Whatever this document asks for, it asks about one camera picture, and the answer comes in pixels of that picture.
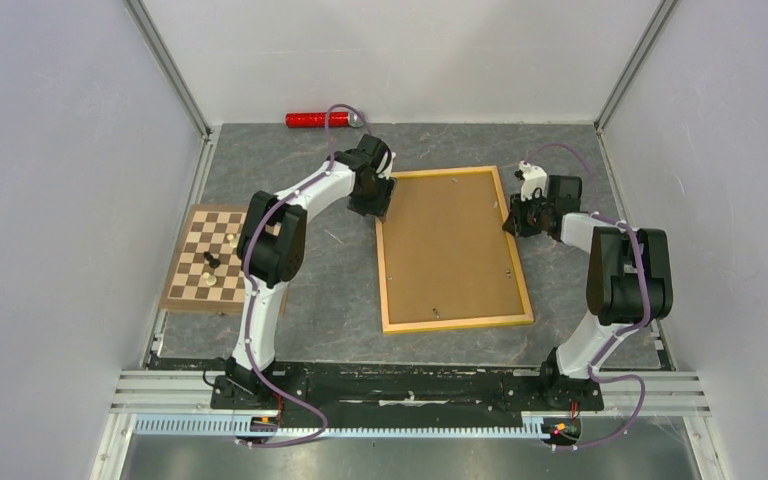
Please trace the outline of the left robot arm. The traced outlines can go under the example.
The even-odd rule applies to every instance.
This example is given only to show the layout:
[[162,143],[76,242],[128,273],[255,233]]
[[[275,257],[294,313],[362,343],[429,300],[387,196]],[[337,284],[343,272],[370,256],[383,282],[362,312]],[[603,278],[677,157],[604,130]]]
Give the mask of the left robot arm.
[[272,399],[274,383],[265,372],[276,358],[277,321],[304,261],[309,221],[342,198],[352,212],[385,219],[397,184],[394,158],[384,141],[365,134],[296,184],[252,196],[237,246],[245,291],[240,337],[226,361],[226,378],[247,406]]

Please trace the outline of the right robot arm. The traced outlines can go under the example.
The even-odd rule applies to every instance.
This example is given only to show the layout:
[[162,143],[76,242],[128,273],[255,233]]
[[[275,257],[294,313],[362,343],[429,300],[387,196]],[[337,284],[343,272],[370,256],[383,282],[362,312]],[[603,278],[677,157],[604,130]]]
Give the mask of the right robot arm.
[[583,183],[527,164],[516,174],[503,229],[514,237],[545,233],[588,255],[587,311],[571,336],[542,363],[537,392],[551,408],[582,401],[598,387],[604,361],[630,335],[666,317],[673,305],[665,231],[581,208]]

